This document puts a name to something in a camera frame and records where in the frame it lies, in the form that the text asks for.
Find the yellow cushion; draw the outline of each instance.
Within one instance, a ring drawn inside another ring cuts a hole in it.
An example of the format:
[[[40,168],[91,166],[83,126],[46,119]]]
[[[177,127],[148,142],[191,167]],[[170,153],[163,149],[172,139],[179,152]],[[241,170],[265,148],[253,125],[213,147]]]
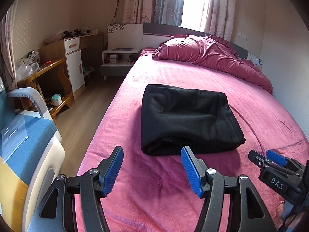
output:
[[[2,217],[14,232],[21,232],[28,186],[0,157],[0,203]]]

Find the red object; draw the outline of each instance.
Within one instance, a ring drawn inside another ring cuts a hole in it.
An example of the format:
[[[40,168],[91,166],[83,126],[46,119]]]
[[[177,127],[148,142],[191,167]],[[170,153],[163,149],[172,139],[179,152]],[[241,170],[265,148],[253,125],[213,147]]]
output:
[[[52,63],[51,61],[46,61],[44,65],[50,65],[51,63]]]

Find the finger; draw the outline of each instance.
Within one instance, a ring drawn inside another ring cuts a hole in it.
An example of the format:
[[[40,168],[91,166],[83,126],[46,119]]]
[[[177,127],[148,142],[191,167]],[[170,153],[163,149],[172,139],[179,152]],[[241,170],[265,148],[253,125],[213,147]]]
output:
[[[292,223],[289,225],[289,228],[294,228],[296,227],[296,225],[300,222],[300,220],[302,219],[302,216],[304,215],[304,213],[300,213],[295,219],[294,221],[292,221]],[[285,221],[285,224],[288,225],[290,223],[290,221],[293,219],[294,216],[291,216],[289,218],[287,218],[287,220]]]
[[[279,201],[285,201],[285,199],[279,195]]]
[[[278,205],[277,209],[276,209],[276,216],[281,217],[284,213],[284,204],[281,203]]]
[[[275,224],[276,228],[280,228],[283,224],[283,220],[281,217],[278,217],[276,216],[274,219],[273,219],[273,223]]]

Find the teal lid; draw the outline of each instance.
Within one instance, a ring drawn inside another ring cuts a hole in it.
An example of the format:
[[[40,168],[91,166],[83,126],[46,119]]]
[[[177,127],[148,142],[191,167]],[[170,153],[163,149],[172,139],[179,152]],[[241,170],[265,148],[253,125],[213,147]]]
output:
[[[57,100],[61,97],[61,94],[55,94],[54,96],[52,96],[52,100]]]

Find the curtain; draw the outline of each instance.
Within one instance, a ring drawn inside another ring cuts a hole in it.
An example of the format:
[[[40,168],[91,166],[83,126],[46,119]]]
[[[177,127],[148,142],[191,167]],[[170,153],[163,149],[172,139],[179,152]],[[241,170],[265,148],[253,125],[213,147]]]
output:
[[[155,23],[181,26],[184,0],[155,0]]]
[[[125,0],[123,23],[151,22],[153,0]]]
[[[4,84],[6,87],[8,87],[8,90],[17,88],[16,70],[14,64],[15,61],[12,51],[13,27],[17,3],[18,0],[15,0],[0,22],[0,48],[2,54],[0,60],[0,70],[3,75]]]
[[[204,32],[231,40],[236,0],[209,0]]]

